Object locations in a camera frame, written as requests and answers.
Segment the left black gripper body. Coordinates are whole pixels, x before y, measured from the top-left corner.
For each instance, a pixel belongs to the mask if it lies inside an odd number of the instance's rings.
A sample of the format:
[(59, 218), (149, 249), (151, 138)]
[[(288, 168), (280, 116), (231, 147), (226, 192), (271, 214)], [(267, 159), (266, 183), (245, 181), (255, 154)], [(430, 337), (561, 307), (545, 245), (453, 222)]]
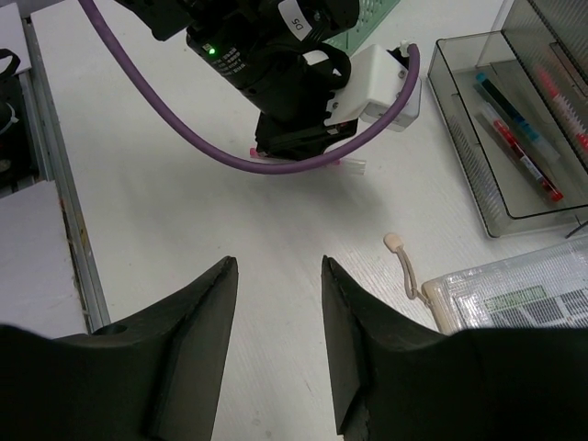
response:
[(254, 94), (254, 103), (261, 111), (255, 130), (259, 153), (303, 161), (356, 134), (355, 119), (333, 126), (324, 124), (327, 102), (348, 83), (350, 59), (326, 43), (316, 50), (326, 59), (313, 65), (301, 54), (280, 53), (269, 73), (268, 88)]

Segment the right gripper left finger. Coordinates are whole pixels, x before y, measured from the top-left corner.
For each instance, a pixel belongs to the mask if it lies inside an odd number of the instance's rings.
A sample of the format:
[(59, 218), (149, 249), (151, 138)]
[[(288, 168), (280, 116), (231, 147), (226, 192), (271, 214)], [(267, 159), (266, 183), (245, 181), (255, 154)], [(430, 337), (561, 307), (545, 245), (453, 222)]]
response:
[(238, 290), (225, 257), (92, 334), (1, 328), (4, 440), (209, 440)]

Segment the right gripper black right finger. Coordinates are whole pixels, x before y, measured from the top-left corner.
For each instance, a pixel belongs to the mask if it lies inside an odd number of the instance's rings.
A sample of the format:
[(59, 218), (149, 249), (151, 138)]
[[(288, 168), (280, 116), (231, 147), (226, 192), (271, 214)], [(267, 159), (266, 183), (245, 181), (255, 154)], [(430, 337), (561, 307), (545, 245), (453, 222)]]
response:
[(322, 260), (335, 427), (346, 440), (584, 440), (584, 329), (444, 335)]

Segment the red pen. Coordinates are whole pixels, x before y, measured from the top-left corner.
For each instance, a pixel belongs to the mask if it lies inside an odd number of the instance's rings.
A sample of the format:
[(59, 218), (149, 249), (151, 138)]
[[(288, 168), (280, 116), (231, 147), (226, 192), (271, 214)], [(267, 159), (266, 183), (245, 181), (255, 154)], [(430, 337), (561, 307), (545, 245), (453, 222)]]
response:
[[(264, 153), (259, 153), (256, 148), (252, 147), (249, 149), (250, 158), (257, 161), (258, 163), (268, 164), (289, 164), (291, 160), (279, 159), (272, 156), (268, 156)], [(366, 172), (367, 162), (364, 160), (358, 160), (354, 158), (343, 158), (324, 166), (324, 168), (335, 168), (344, 173), (351, 175), (363, 175)]]
[(501, 146), (504, 147), (515, 162), (522, 167), (525, 174), (532, 179), (536, 186), (541, 189), (550, 201), (562, 201), (564, 195), (553, 184), (547, 174), (544, 173), (537, 163), (529, 156), (520, 141), (515, 137), (494, 107), (489, 102), (483, 101), (480, 105), (480, 111), (483, 118), (490, 124), (499, 137)]

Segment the plastic sleeve with printed sheets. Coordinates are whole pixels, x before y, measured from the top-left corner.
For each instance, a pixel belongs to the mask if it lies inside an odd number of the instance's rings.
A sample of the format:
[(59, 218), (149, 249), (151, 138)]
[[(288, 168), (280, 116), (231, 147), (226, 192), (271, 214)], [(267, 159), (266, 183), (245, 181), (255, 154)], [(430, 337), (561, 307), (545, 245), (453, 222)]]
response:
[(484, 266), (422, 285), (438, 330), (585, 328), (587, 238)]

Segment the blue pen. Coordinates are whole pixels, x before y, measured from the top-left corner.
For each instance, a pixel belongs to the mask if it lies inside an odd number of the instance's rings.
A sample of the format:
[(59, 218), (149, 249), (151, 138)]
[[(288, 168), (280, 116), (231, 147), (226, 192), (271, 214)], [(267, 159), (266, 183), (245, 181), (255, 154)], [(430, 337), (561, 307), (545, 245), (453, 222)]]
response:
[(536, 148), (548, 163), (556, 163), (560, 154), (542, 134), (521, 114), (521, 112), (504, 96), (485, 73), (475, 75), (479, 86), (498, 105), (499, 109), (510, 118), (525, 134), (526, 138)]

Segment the clear plastic drawer cabinet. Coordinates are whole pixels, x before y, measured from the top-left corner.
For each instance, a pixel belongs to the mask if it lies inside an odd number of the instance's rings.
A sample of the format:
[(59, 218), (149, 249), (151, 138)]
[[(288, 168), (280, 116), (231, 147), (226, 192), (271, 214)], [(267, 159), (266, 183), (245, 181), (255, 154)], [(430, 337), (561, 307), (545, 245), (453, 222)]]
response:
[[(428, 72), (430, 86), (486, 232), (492, 238), (566, 226), (587, 230), (587, 153), (541, 84), (545, 68), (587, 129), (587, 4), (512, 1), (501, 26), (481, 34), (441, 39)], [(525, 134), (479, 86), (485, 73), (560, 154), (548, 163)], [(481, 115), (489, 102), (529, 156), (564, 195), (552, 202), (501, 146)]]

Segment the orange highlighter pen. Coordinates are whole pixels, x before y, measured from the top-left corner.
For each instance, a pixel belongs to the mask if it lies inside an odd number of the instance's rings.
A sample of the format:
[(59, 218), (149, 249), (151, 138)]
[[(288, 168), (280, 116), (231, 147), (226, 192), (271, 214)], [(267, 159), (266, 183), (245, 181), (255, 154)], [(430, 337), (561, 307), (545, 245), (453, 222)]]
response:
[(534, 70), (536, 71), (541, 84), (546, 88), (548, 97), (563, 116), (563, 120), (571, 130), (573, 138), (579, 143), (582, 150), (587, 153), (587, 129), (572, 106), (570, 100), (561, 93), (557, 83), (545, 68), (539, 64), (535, 64)]

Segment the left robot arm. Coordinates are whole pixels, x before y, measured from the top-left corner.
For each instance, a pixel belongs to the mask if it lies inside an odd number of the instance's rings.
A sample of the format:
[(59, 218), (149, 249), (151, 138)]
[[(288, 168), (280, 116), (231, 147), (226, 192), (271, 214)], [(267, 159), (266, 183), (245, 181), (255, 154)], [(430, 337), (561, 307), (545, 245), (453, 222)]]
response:
[(260, 111), (259, 155), (317, 157), (353, 137), (354, 120), (327, 124), (351, 62), (327, 40), (358, 21), (357, 1), (124, 1), (159, 41), (187, 46)]

